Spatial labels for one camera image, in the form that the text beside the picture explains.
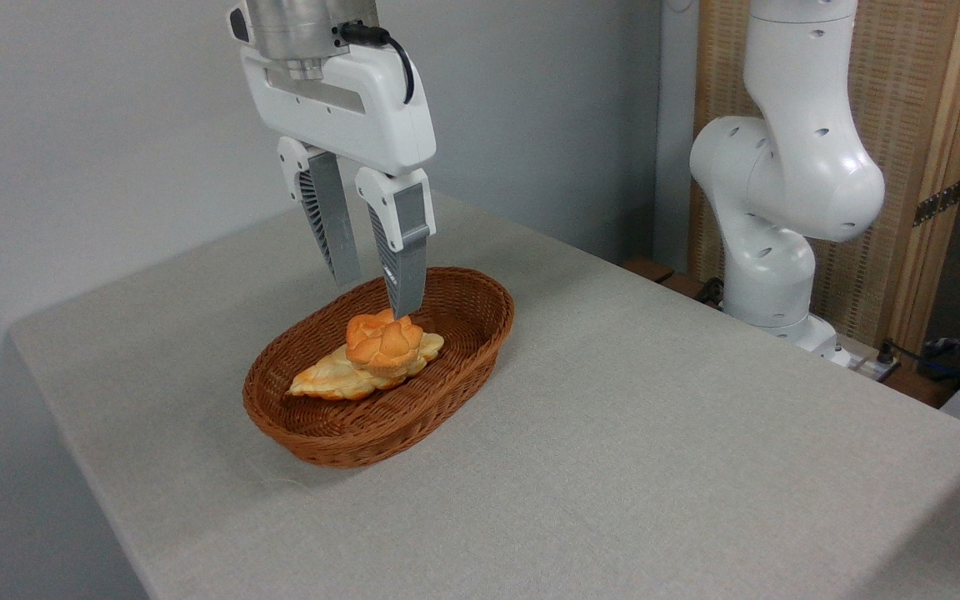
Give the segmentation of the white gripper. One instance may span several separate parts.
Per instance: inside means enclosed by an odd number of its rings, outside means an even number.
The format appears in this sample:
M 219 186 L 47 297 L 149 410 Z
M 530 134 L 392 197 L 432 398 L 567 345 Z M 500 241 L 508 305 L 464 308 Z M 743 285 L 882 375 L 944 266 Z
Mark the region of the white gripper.
M 260 118 L 285 136 L 277 152 L 288 193 L 303 206 L 336 284 L 361 277 L 338 155 L 366 166 L 355 186 L 368 205 L 393 318 L 415 313 L 427 240 L 437 231 L 420 167 L 437 140 L 414 64 L 380 27 L 375 7 L 233 7 L 228 26 Z

